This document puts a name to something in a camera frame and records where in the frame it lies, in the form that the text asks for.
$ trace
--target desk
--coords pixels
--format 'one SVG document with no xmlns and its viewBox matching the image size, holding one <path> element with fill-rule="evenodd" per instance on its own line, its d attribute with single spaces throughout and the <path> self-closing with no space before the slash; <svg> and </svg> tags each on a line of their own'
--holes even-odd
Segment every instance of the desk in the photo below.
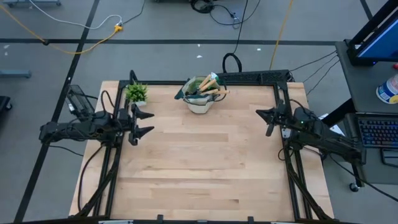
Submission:
<svg viewBox="0 0 398 224">
<path fill-rule="evenodd" d="M 397 73 L 397 70 L 392 67 L 394 62 L 378 62 L 373 67 L 354 67 L 349 61 L 347 49 L 345 42 L 336 43 L 337 54 L 351 98 L 322 121 L 329 126 L 333 126 L 343 120 L 348 113 L 397 114 L 398 104 L 383 103 L 376 96 L 376 88 Z M 352 167 L 354 173 L 358 175 L 358 168 Z M 370 183 L 398 184 L 398 178 L 392 178 L 390 175 L 395 173 L 397 168 L 386 166 L 381 162 L 379 149 L 367 150 L 366 165 L 361 169 L 366 176 L 366 180 Z M 356 180 L 356 184 L 359 187 L 363 186 L 359 180 Z"/>
<path fill-rule="evenodd" d="M 303 84 L 288 86 L 290 98 L 308 106 Z M 165 220 L 245 221 L 253 216 L 255 221 L 294 221 L 285 163 L 277 158 L 280 132 L 267 138 L 266 123 L 254 112 L 275 106 L 273 88 L 230 86 L 225 100 L 197 115 L 174 99 L 180 87 L 149 85 L 142 110 L 155 116 L 139 120 L 139 126 L 155 129 L 135 147 L 125 138 L 111 218 L 154 220 L 162 214 Z M 114 100 L 118 82 L 103 82 L 102 90 Z M 105 107 L 112 111 L 109 102 Z M 96 109 L 102 110 L 101 103 Z M 99 146 L 88 141 L 81 167 Z M 310 151 L 301 155 L 308 190 L 333 217 L 319 156 Z M 103 157 L 104 149 L 85 171 L 83 205 L 98 186 Z M 77 189 L 71 215 L 78 211 Z M 104 213 L 107 194 L 105 190 L 99 214 Z M 304 217 L 300 194 L 298 200 Z"/>
<path fill-rule="evenodd" d="M 348 113 L 397 114 L 398 104 L 383 103 L 376 96 L 376 88 L 397 73 L 392 67 L 394 62 L 378 62 L 373 67 L 354 67 L 349 61 L 345 42 L 337 42 L 336 50 L 351 98 L 322 121 L 332 127 Z"/>
</svg>

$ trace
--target tool handle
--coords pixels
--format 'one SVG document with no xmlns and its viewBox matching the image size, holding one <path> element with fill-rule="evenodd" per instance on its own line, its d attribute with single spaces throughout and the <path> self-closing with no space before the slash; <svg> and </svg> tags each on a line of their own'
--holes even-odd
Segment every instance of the tool handle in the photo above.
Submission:
<svg viewBox="0 0 398 224">
<path fill-rule="evenodd" d="M 219 90 L 217 91 L 217 94 L 228 94 L 229 90 Z"/>
<path fill-rule="evenodd" d="M 202 88 L 200 88 L 200 91 L 206 90 L 207 88 L 209 88 L 212 84 L 214 84 L 215 82 L 217 82 L 216 79 L 213 79 L 212 81 L 208 82 L 205 86 L 203 86 Z"/>
<path fill-rule="evenodd" d="M 202 88 L 211 78 L 211 75 L 208 75 L 204 81 L 199 85 L 198 89 Z"/>
<path fill-rule="evenodd" d="M 200 94 L 203 96 L 203 95 L 206 95 L 206 94 L 215 94 L 215 93 L 218 94 L 218 90 L 217 89 L 209 90 L 209 91 L 206 91 L 206 92 L 203 92 L 203 93 L 200 93 Z"/>
</svg>

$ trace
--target black desk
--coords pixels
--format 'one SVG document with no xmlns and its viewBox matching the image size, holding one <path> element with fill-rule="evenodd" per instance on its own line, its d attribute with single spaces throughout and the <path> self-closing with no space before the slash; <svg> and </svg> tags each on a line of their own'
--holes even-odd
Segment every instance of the black desk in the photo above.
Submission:
<svg viewBox="0 0 398 224">
<path fill-rule="evenodd" d="M 376 96 L 376 88 L 398 73 L 392 67 L 394 63 L 378 62 L 373 67 L 354 67 L 349 62 L 346 43 L 337 42 L 335 45 L 351 98 L 322 121 L 331 127 L 342 121 L 348 113 L 398 115 L 398 104 L 383 103 Z M 398 168 L 386 166 L 381 162 L 380 149 L 367 149 L 366 165 L 360 168 L 353 166 L 353 171 L 356 175 L 361 173 L 370 183 L 398 185 L 398 177 L 393 178 L 392 175 L 398 172 Z M 356 181 L 356 184 L 358 187 L 362 187 L 359 180 Z"/>
</svg>

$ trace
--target monitor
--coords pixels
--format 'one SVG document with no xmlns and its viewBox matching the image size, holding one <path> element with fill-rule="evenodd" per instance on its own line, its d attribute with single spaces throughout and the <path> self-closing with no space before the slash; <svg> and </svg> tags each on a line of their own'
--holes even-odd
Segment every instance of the monitor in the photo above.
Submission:
<svg viewBox="0 0 398 224">
<path fill-rule="evenodd" d="M 389 0 L 348 44 L 352 65 L 398 62 L 398 1 Z"/>
</svg>

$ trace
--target wooden tabletop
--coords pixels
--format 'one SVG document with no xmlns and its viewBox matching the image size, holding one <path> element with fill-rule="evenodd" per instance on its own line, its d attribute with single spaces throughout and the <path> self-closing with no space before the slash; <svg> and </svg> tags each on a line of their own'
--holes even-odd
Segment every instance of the wooden tabletop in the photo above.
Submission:
<svg viewBox="0 0 398 224">
<path fill-rule="evenodd" d="M 303 84 L 288 86 L 290 98 L 308 106 Z M 103 82 L 101 87 L 113 101 L 117 89 L 117 81 Z M 148 87 L 148 103 L 141 110 L 155 116 L 139 120 L 139 126 L 155 129 L 138 146 L 124 141 L 111 218 L 153 220 L 162 214 L 165 220 L 245 221 L 253 216 L 256 221 L 294 221 L 285 162 L 277 157 L 282 148 L 280 132 L 267 138 L 267 124 L 254 112 L 275 106 L 272 87 L 230 86 L 231 94 L 201 115 L 174 99 L 179 89 Z M 105 105 L 112 111 L 107 100 Z M 102 110 L 100 103 L 96 109 Z M 98 141 L 88 141 L 81 167 L 99 146 Z M 104 152 L 85 171 L 83 205 L 98 186 Z M 319 156 L 305 150 L 301 155 L 308 190 L 333 217 Z M 78 185 L 71 215 L 78 211 L 77 189 Z M 298 189 L 297 193 L 304 217 Z M 100 213 L 107 194 L 106 189 Z"/>
</svg>

